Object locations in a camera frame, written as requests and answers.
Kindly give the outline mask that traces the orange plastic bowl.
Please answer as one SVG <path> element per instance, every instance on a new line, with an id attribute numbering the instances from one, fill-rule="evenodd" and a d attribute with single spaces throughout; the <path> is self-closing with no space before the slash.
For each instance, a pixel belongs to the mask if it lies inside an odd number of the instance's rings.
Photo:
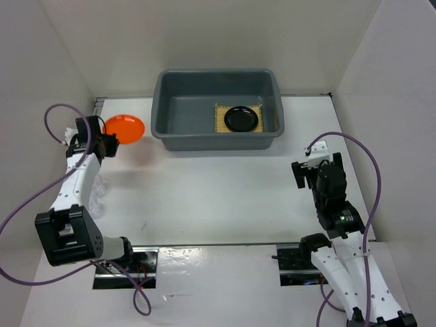
<path id="1" fill-rule="evenodd" d="M 145 130 L 146 127 L 142 120 L 129 114 L 110 117 L 103 127 L 105 134 L 115 134 L 121 144 L 132 144 L 139 141 Z"/>

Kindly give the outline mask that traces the black round dish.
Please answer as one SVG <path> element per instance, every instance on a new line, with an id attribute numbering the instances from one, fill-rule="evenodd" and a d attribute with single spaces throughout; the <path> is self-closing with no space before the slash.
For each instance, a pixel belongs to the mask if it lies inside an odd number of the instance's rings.
<path id="1" fill-rule="evenodd" d="M 258 126 L 259 117 L 249 107 L 235 106 L 224 114 L 223 121 L 232 132 L 251 132 Z"/>

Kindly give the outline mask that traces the yellow woven bamboo mat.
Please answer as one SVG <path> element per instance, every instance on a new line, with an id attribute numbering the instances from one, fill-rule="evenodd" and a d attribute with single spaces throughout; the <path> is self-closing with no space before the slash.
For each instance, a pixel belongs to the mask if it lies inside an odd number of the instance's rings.
<path id="1" fill-rule="evenodd" d="M 224 119 L 224 114 L 234 106 L 224 106 L 221 104 L 215 104 L 214 105 L 214 109 L 215 109 L 215 132 L 217 133 L 230 133 L 232 131 L 230 131 L 226 126 L 225 123 L 223 121 Z M 253 109 L 259 117 L 259 123 L 258 126 L 251 132 L 255 132 L 255 133 L 262 133 L 264 132 L 264 125 L 263 125 L 263 117 L 262 117 L 262 105 L 261 104 L 255 104 L 255 105 L 250 105 L 250 106 L 246 106 L 249 107 L 251 109 Z"/>

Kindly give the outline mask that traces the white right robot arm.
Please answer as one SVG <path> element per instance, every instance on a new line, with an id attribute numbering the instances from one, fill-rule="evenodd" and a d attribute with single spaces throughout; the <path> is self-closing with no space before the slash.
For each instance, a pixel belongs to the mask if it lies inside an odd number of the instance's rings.
<path id="1" fill-rule="evenodd" d="M 340 153 L 291 164 L 298 188 L 313 194 L 324 233 L 300 240 L 299 262 L 316 267 L 329 282 L 346 314 L 347 326 L 416 326 L 395 300 L 370 249 L 364 248 L 364 223 L 347 200 Z"/>

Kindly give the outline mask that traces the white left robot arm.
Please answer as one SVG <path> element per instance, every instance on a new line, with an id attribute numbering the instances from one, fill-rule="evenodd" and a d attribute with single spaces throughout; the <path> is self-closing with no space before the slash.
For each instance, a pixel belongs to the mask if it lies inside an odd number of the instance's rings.
<path id="1" fill-rule="evenodd" d="M 136 263 L 130 241 L 104 236 L 89 212 L 102 160 L 114 157 L 119 147 L 116 135 L 105 134 L 99 123 L 98 116 L 76 119 L 78 131 L 65 154 L 69 176 L 49 210 L 37 214 L 35 228 L 51 266 L 101 259 L 125 273 Z"/>

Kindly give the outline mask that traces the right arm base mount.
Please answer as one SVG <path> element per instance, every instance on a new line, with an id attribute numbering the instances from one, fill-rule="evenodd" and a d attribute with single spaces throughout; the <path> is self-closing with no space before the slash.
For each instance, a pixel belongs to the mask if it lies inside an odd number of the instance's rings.
<path id="1" fill-rule="evenodd" d="M 303 286 L 319 285 L 321 272 L 303 258 L 298 243 L 279 244 L 271 258 L 278 263 L 280 285 Z"/>

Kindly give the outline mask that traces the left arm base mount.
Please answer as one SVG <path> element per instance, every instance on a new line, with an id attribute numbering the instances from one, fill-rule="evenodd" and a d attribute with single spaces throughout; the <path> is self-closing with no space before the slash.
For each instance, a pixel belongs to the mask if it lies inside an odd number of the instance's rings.
<path id="1" fill-rule="evenodd" d="M 155 289 L 159 249 L 157 247 L 134 247 L 133 262 L 124 269 L 142 288 Z M 94 290 L 133 289 L 126 275 L 109 263 L 95 267 Z"/>

